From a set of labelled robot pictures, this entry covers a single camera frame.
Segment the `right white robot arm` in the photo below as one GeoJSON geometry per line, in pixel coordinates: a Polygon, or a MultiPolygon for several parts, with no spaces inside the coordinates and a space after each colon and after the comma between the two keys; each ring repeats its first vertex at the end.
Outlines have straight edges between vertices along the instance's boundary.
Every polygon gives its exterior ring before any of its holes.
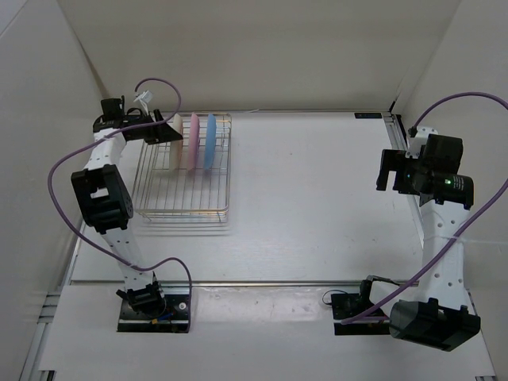
{"type": "Polygon", "coordinates": [[[407,150],[382,153],[376,188],[387,188],[395,173],[394,191],[415,195],[423,231],[422,270],[416,287],[389,298],[397,286],[370,276],[370,290],[359,294],[356,307],[365,317],[383,311],[389,333],[409,341],[451,352],[480,331],[480,317],[469,313],[464,286],[464,248],[456,232],[464,226],[474,204],[474,182],[460,175],[463,141],[435,129],[416,132],[407,150]]]}

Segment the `cream plate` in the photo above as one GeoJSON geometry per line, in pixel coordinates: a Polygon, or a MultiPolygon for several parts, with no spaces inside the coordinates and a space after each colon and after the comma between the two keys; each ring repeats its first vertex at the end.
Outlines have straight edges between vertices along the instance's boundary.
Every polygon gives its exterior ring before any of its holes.
{"type": "MultiPolygon", "coordinates": [[[[183,136],[183,119],[179,114],[174,116],[173,129],[183,136]]],[[[177,170],[180,165],[183,148],[183,139],[174,140],[170,143],[169,167],[170,171],[177,170]]]]}

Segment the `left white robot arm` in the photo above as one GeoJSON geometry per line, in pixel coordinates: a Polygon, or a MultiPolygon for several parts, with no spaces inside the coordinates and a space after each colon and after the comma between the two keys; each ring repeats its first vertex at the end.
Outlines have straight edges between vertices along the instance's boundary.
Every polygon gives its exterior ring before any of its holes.
{"type": "Polygon", "coordinates": [[[183,140],[180,117],[170,125],[163,122],[159,110],[133,112],[125,109],[125,99],[101,101],[102,116],[93,124],[94,141],[90,159],[83,170],[71,175],[83,220],[107,243],[119,258],[124,287],[117,294],[131,309],[154,319],[167,312],[164,296],[155,272],[148,270],[139,246],[129,227],[134,208],[131,195],[118,164],[128,142],[142,140],[146,144],[183,140]]]}

